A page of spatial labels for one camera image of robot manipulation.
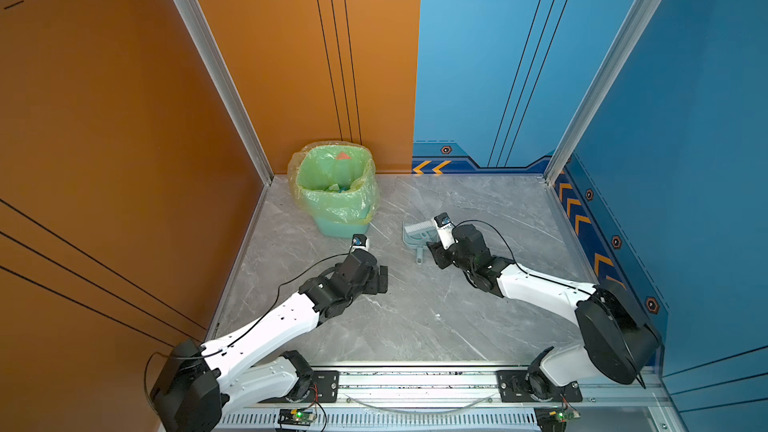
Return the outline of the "grey-blue plastic dustpan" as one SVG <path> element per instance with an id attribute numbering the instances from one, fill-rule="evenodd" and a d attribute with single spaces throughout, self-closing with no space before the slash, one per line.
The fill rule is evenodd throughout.
<path id="1" fill-rule="evenodd" d="M 438 241 L 437 226 L 433 219 L 402 227 L 402 239 L 406 247 L 415 253 L 415 261 L 424 262 L 425 250 L 429 243 Z"/>

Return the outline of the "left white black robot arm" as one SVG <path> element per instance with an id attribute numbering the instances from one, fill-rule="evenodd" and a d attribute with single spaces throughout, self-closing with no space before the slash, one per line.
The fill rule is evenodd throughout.
<path id="1" fill-rule="evenodd" d="M 307 398 L 313 370 L 294 338 L 340 316 L 362 295 L 387 292 L 389 269 L 363 248 L 336 255 L 336 264 L 305 281 L 286 300 L 233 333 L 202 344 L 186 340 L 165 354 L 149 406 L 166 431 L 211 431 L 230 412 L 267 399 Z M 277 359 L 261 361 L 273 352 Z"/>

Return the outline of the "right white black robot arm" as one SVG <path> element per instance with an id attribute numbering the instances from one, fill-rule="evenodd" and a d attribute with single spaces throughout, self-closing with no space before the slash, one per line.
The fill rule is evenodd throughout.
<path id="1" fill-rule="evenodd" d="M 598 375 L 621 385 L 645 385 L 642 370 L 662 337 L 621 284 L 569 281 L 525 267 L 513 256 L 496 256 L 471 221 L 454 224 L 440 214 L 429 228 L 436 240 L 428 248 L 439 268 L 454 266 L 478 290 L 529 303 L 578 327 L 578 342 L 550 346 L 527 367 L 524 383 L 530 395 L 549 401 Z"/>

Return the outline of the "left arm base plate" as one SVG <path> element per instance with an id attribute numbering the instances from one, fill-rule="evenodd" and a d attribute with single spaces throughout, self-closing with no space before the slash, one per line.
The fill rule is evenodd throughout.
<path id="1" fill-rule="evenodd" d="M 318 400 L 320 404 L 335 403 L 338 398 L 340 374 L 336 370 L 314 371 L 311 377 L 302 377 L 289 391 L 287 396 L 269 398 L 260 404 L 277 403 L 311 403 Z"/>

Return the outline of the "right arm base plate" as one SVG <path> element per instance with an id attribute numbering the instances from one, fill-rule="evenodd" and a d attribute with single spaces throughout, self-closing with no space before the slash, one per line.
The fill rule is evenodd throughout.
<path id="1" fill-rule="evenodd" d="M 496 372 L 497 388 L 504 403 L 545 403 L 564 399 L 569 403 L 583 401 L 577 382 L 558 387 L 543 374 L 522 369 Z"/>

